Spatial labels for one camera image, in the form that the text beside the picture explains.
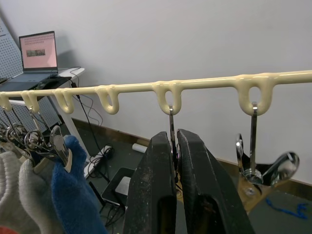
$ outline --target white knit fabric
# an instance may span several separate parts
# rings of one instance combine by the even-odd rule
[[[48,159],[41,163],[45,165],[37,174],[29,159],[22,164],[19,171],[19,197],[24,209],[39,226],[41,234],[61,234],[63,228],[52,203],[54,163]]]
[[[39,227],[27,214],[20,202],[19,172],[21,163],[13,152],[0,154],[3,168],[1,175],[5,176],[5,183],[0,179],[0,226],[7,227],[19,234],[40,234]]]

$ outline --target metal clothes clip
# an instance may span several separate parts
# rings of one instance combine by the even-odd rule
[[[70,172],[72,167],[72,152],[65,146],[60,127],[55,126],[50,130],[43,117],[40,115],[45,127],[50,131],[49,136],[43,136],[39,128],[39,123],[32,113],[32,108],[29,109],[29,113],[37,129],[30,131],[26,135],[24,140],[26,147],[49,160],[56,161],[60,159],[65,170]]]
[[[17,117],[17,119],[19,120],[20,124],[18,123],[12,123],[10,117],[8,116],[5,108],[3,107],[3,113],[5,114],[5,116],[7,117],[10,126],[7,127],[6,131],[5,131],[5,135],[4,138],[7,141],[10,141],[12,143],[14,143],[17,147],[19,148],[25,148],[24,145],[24,137],[27,134],[27,130],[25,129],[25,127],[21,124],[20,119],[17,117],[14,109],[12,108],[13,113],[15,114],[15,116]]]
[[[175,125],[174,125],[174,115],[173,107],[169,106],[169,123],[170,123],[170,144],[171,144],[171,153],[173,158],[173,164],[175,169],[175,182],[178,182],[178,154],[176,150],[176,136],[175,136]]]
[[[236,138],[236,155],[239,169],[237,190],[247,212],[271,193],[274,188],[289,180],[299,167],[299,157],[294,152],[282,154],[273,164],[256,164],[257,103],[255,102],[253,102],[253,110],[250,157],[244,153],[241,134]]]

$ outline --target white cylinder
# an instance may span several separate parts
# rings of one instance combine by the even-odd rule
[[[135,151],[139,151],[141,153],[145,153],[147,147],[144,145],[139,145],[139,144],[133,144],[132,145],[132,149]]]

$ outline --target white wall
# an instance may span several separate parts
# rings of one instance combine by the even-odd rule
[[[86,68],[81,86],[312,69],[311,9],[310,0],[0,0],[15,39],[55,30],[61,65]],[[176,128],[199,134],[214,156],[233,162],[242,133],[248,152],[250,117],[235,89],[182,96]],[[168,129],[154,93],[119,95],[114,116],[94,99],[105,127],[147,138]],[[72,116],[85,120],[78,104]],[[258,118],[257,161],[295,151],[294,178],[312,183],[311,132],[312,85],[275,87]]]

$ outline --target clothing item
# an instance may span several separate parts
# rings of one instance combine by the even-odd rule
[[[0,227],[0,234],[17,234],[17,233],[11,229]]]
[[[56,162],[52,178],[52,199],[66,234],[107,234],[99,215],[99,204],[83,175],[86,152],[74,136],[65,138],[72,151],[70,173]]]
[[[2,183],[0,187],[0,191],[5,191],[0,200],[0,226],[10,228],[19,234],[40,234],[39,227],[27,214],[20,202],[19,172],[21,162],[13,152],[0,154],[0,160],[3,162],[5,174],[5,186]]]
[[[5,183],[5,171],[4,164],[0,158],[0,201],[2,200],[5,193],[6,183]]]
[[[44,158],[33,168],[26,160],[19,171],[19,198],[41,234],[61,234],[63,227],[52,203],[51,180],[54,162]]]

